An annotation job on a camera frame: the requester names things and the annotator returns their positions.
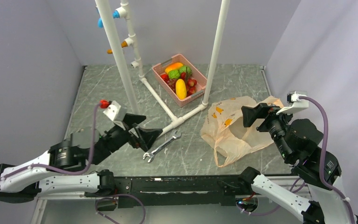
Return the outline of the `translucent orange plastic bag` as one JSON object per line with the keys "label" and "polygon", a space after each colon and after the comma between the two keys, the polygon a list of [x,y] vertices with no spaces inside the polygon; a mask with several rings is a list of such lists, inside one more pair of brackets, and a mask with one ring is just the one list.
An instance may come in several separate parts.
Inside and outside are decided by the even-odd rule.
{"label": "translucent orange plastic bag", "polygon": [[241,107],[251,108],[259,103],[249,96],[230,98],[213,103],[201,128],[201,138],[213,149],[217,167],[226,167],[245,155],[262,150],[273,141],[268,133],[260,133],[256,127],[262,123],[258,119],[251,127],[243,126]]}

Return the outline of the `green fake fruit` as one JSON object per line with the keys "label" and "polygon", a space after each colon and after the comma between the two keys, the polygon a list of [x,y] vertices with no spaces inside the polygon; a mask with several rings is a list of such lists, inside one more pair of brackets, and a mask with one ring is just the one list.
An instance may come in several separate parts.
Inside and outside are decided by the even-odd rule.
{"label": "green fake fruit", "polygon": [[171,70],[168,72],[168,77],[169,79],[180,79],[181,78],[181,73],[179,72],[179,70]]}

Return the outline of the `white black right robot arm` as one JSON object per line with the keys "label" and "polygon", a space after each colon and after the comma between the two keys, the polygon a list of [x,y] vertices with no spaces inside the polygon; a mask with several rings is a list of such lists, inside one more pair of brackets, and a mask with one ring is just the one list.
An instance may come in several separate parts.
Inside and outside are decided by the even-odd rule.
{"label": "white black right robot arm", "polygon": [[243,106],[243,126],[251,127],[257,119],[257,131],[268,132],[291,172],[308,185],[312,199],[307,200],[274,184],[258,170],[247,167],[238,176],[239,190],[268,197],[304,224],[358,224],[358,215],[350,209],[344,195],[342,170],[332,153],[319,147],[327,133],[309,119],[293,119],[280,113],[278,106],[260,103]]}

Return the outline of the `red fake strawberry bunch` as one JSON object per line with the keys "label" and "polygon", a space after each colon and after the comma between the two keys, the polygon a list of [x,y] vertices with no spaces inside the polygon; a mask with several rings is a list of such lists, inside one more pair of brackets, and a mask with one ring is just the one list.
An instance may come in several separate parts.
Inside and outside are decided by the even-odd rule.
{"label": "red fake strawberry bunch", "polygon": [[186,72],[182,72],[181,79],[185,81],[187,96],[191,96],[196,92],[197,81],[195,79],[189,78]]}

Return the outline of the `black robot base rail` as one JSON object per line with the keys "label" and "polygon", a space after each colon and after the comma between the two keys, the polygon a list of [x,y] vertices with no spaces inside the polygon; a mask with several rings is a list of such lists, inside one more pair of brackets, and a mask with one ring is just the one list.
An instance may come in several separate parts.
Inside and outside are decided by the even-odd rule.
{"label": "black robot base rail", "polygon": [[132,208],[138,202],[124,197],[137,197],[144,206],[205,205],[234,206],[253,191],[243,185],[238,175],[128,176],[114,178],[114,188],[84,193],[85,198],[115,196],[119,208]]}

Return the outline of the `red fake grape bunch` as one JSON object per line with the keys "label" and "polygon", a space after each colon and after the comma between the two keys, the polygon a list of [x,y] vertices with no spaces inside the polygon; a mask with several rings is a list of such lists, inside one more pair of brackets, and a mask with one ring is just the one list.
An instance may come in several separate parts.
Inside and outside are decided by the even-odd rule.
{"label": "red fake grape bunch", "polygon": [[173,91],[173,92],[176,92],[176,82],[177,82],[177,79],[173,78],[173,79],[169,79],[166,83],[167,85],[170,87],[170,89]]}

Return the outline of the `yellow fake lemon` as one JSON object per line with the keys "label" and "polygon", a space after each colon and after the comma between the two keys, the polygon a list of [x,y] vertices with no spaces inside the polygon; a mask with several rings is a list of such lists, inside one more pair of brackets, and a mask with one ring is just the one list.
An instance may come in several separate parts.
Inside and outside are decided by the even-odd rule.
{"label": "yellow fake lemon", "polygon": [[187,97],[186,83],[183,79],[178,79],[176,82],[176,96],[183,100]]}

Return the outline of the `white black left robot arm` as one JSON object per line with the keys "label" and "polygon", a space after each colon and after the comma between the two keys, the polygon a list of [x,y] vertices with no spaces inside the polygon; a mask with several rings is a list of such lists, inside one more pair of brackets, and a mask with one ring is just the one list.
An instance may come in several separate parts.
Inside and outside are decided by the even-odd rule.
{"label": "white black left robot arm", "polygon": [[161,128],[142,128],[144,115],[126,114],[103,133],[95,126],[72,133],[37,158],[21,165],[0,164],[0,201],[26,203],[53,193],[83,191],[87,196],[109,196],[116,190],[114,174],[89,174],[125,144],[148,151]]}

